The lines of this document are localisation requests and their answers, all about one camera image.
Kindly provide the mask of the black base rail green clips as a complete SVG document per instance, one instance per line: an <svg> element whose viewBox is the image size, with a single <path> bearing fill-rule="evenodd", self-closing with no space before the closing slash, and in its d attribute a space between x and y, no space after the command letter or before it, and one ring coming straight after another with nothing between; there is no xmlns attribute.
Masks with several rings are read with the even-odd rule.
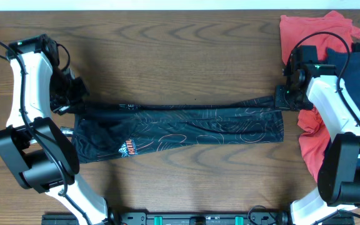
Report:
<svg viewBox="0 0 360 225"><path fill-rule="evenodd" d="M80 224L75 215L68 213L45 214L42 225ZM118 214L108 211L108 218L99 224L122 225L291 225L291 216L286 211L275 211L265 207L253 207L246 213L187 214L187 213L149 213L146 211L124 212ZM314 221L314 224L353 225L352 216L336 215L329 219Z"/></svg>

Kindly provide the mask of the red orange shirt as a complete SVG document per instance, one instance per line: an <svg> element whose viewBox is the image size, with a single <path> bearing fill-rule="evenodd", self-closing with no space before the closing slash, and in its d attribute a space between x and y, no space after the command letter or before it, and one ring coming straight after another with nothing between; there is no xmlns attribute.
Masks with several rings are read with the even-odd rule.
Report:
<svg viewBox="0 0 360 225"><path fill-rule="evenodd" d="M291 51L298 42L302 45L316 46L320 61L325 60L328 48L339 53L346 52L338 38L321 34L322 31L341 36L349 47L352 46L354 38L360 38L360 27L355 26L352 19L345 18L337 11L331 11L323 17L282 15L279 29L283 63L288 62ZM324 151L331 140L329 132L316 108L300 110L297 125L304 131L299 137L302 158L310 174L317 179Z"/></svg>

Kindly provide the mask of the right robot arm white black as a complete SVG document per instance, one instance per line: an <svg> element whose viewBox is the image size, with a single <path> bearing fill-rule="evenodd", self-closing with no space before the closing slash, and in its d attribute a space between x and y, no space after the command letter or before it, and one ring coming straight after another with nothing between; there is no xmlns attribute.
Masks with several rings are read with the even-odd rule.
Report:
<svg viewBox="0 0 360 225"><path fill-rule="evenodd" d="M291 204L293 224L324 224L360 208L360 110L354 91L334 65L288 64L286 84L276 88L276 106L315 109L330 135L317 173L317 187Z"/></svg>

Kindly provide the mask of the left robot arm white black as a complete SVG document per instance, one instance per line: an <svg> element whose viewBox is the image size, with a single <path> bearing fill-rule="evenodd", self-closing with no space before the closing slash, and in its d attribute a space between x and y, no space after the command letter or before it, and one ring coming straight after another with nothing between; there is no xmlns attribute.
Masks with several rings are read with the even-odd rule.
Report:
<svg viewBox="0 0 360 225"><path fill-rule="evenodd" d="M0 157L22 188L47 194L72 213L47 215L43 224L117 224L107 201L79 174L76 150L51 118L81 106L89 93L69 66L59 67L61 45L42 34L2 47L14 89Z"/></svg>

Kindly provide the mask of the black printed jersey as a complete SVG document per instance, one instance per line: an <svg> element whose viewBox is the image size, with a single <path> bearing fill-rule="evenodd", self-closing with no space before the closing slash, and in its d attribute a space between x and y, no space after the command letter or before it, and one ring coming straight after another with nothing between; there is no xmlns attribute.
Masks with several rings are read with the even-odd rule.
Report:
<svg viewBox="0 0 360 225"><path fill-rule="evenodd" d="M62 127L81 163L128 158L196 144L278 143L280 110L271 96L227 105L87 103Z"/></svg>

